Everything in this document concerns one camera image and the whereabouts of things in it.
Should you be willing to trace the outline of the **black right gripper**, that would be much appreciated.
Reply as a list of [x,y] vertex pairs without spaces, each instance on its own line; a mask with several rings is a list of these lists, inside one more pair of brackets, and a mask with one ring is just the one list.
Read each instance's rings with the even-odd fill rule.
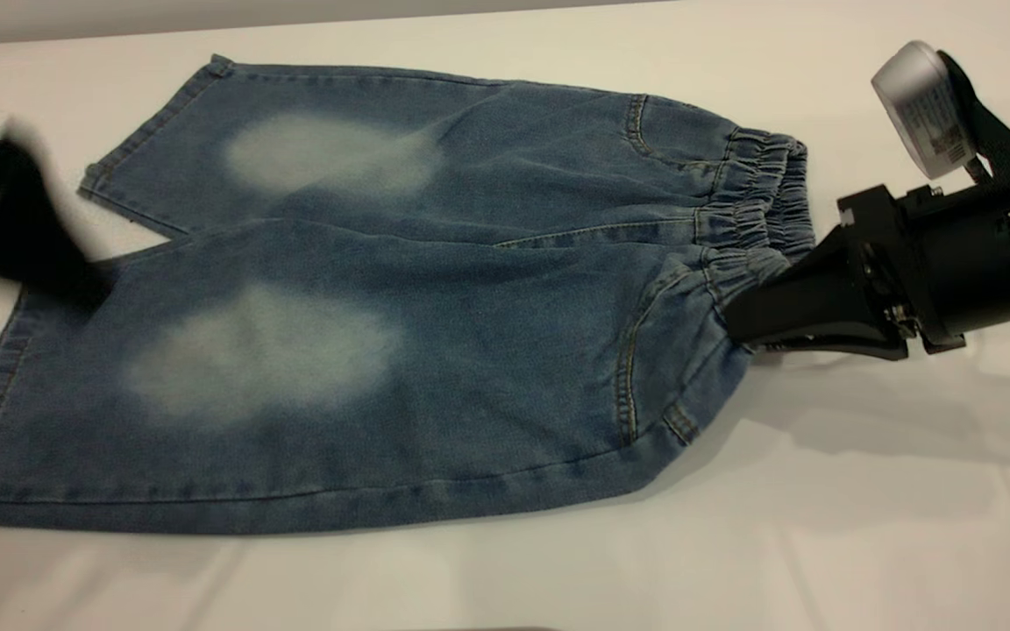
[[903,338],[937,354],[1010,323],[1010,184],[902,197],[878,185],[837,208],[810,254],[725,305],[730,339],[899,362]]

